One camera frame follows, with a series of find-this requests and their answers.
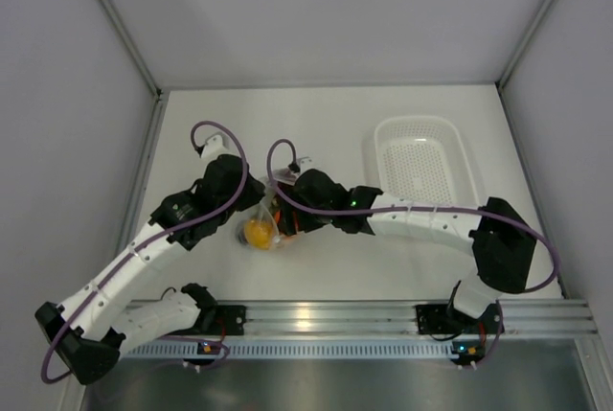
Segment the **polka dot zip bag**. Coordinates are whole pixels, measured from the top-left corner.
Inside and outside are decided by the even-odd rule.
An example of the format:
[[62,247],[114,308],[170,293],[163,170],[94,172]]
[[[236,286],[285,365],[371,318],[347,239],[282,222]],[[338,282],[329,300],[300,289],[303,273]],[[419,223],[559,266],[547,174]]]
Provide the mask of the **polka dot zip bag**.
[[244,212],[235,229],[236,241],[247,248],[260,251],[274,251],[289,245],[292,238],[279,229],[281,209],[276,200],[276,192],[270,182],[264,184],[264,197]]

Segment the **fake orange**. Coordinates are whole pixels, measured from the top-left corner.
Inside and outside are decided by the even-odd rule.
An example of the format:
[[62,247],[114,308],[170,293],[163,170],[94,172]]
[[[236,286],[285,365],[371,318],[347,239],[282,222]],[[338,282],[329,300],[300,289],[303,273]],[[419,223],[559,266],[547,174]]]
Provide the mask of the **fake orange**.
[[286,217],[278,224],[283,242],[292,242],[298,235],[297,223],[294,218]]

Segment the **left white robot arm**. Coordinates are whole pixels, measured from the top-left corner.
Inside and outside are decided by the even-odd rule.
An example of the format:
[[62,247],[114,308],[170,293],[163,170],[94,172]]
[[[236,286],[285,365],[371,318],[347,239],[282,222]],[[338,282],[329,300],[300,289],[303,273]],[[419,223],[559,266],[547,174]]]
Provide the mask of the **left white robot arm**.
[[133,349],[167,335],[216,333],[217,301],[206,286],[186,284],[168,298],[130,308],[171,263],[215,234],[236,212],[259,204],[264,185],[232,154],[211,160],[192,186],[167,196],[126,249],[97,277],[34,318],[70,375],[90,385]]

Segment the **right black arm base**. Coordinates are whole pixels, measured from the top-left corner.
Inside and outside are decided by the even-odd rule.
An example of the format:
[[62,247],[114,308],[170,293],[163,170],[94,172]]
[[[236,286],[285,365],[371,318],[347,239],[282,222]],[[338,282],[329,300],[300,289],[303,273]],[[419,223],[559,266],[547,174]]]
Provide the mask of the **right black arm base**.
[[496,334],[501,315],[496,305],[488,306],[483,315],[474,319],[448,304],[423,304],[415,307],[418,333],[435,337],[452,335]]

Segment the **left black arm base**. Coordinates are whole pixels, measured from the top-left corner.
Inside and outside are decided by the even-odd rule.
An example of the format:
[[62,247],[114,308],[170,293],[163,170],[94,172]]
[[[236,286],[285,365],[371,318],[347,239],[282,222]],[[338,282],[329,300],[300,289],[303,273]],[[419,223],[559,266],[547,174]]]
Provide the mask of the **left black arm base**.
[[246,306],[217,305],[204,308],[190,328],[172,331],[176,336],[244,336]]

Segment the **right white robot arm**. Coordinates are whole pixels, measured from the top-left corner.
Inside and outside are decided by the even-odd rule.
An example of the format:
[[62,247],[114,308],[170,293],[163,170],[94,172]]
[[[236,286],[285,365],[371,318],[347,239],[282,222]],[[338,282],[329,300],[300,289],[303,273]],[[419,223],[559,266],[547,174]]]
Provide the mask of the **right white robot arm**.
[[504,199],[491,197],[476,209],[415,204],[375,187],[347,189],[315,169],[273,189],[282,217],[297,232],[331,225],[347,234],[426,241],[471,257],[474,267],[452,289],[446,309],[457,331],[479,324],[500,296],[529,290],[537,238]]

